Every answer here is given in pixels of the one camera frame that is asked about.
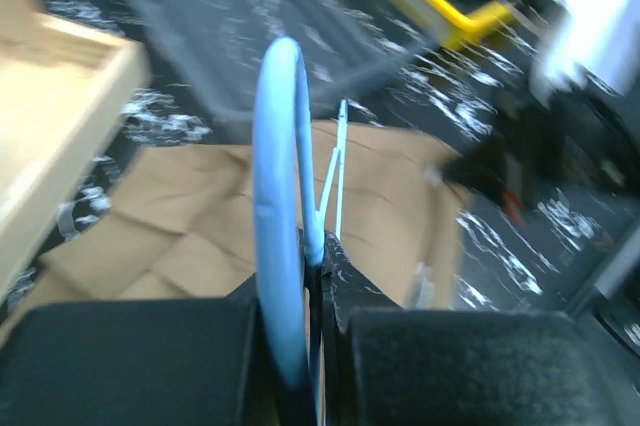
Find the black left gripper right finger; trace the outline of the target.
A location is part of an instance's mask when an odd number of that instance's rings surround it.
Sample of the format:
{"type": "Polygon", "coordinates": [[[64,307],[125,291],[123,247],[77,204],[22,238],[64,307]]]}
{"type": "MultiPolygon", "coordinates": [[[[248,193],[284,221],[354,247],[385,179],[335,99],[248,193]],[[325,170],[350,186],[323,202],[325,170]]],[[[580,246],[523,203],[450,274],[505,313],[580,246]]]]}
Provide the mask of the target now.
{"type": "Polygon", "coordinates": [[[330,425],[635,425],[639,364],[552,312],[406,310],[334,235],[322,267],[330,425]]]}

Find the blue wire hanger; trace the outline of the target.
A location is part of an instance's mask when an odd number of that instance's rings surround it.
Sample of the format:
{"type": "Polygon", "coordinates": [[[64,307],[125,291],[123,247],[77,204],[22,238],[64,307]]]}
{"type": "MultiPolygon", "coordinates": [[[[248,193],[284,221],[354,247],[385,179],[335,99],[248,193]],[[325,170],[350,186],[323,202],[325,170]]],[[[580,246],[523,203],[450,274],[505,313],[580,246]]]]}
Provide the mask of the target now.
{"type": "Polygon", "coordinates": [[[320,268],[329,199],[343,201],[347,109],[342,102],[336,144],[317,196],[303,53],[290,37],[272,42],[262,61],[254,107],[255,264],[267,340],[289,388],[319,381],[319,347],[305,342],[303,268],[320,268]]]}

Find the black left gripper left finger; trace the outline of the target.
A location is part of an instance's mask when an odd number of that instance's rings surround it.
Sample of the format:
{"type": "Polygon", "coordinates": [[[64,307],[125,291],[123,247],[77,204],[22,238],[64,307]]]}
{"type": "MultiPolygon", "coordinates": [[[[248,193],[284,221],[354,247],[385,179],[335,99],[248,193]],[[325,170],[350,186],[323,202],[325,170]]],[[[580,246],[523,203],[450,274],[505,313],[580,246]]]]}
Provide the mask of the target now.
{"type": "Polygon", "coordinates": [[[1,350],[5,425],[274,425],[254,302],[58,303],[1,350]]]}

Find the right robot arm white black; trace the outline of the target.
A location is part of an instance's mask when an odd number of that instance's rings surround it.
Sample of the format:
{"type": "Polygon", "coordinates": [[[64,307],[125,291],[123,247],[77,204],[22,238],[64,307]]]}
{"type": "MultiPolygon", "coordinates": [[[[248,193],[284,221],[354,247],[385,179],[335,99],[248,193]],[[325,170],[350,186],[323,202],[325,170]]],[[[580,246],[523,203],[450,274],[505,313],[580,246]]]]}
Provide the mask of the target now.
{"type": "Polygon", "coordinates": [[[639,194],[639,142],[593,90],[556,91],[548,104],[525,87],[494,95],[491,133],[442,168],[513,221],[564,184],[595,192],[639,194]]]}

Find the tan brown garment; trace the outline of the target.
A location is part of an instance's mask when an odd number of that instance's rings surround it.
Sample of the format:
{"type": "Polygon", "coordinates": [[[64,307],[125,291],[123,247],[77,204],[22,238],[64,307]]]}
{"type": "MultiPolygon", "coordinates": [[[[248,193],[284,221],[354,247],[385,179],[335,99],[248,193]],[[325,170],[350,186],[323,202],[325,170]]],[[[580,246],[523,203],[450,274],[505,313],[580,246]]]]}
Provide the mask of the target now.
{"type": "MultiPolygon", "coordinates": [[[[188,145],[143,150],[94,226],[41,257],[34,288],[2,326],[29,310],[90,300],[177,299],[231,293],[255,270],[252,150],[188,145]]],[[[460,259],[458,216],[468,192],[436,178],[454,157],[439,139],[350,124],[344,196],[325,226],[348,264],[336,286],[366,298],[447,308],[460,259]]]]}

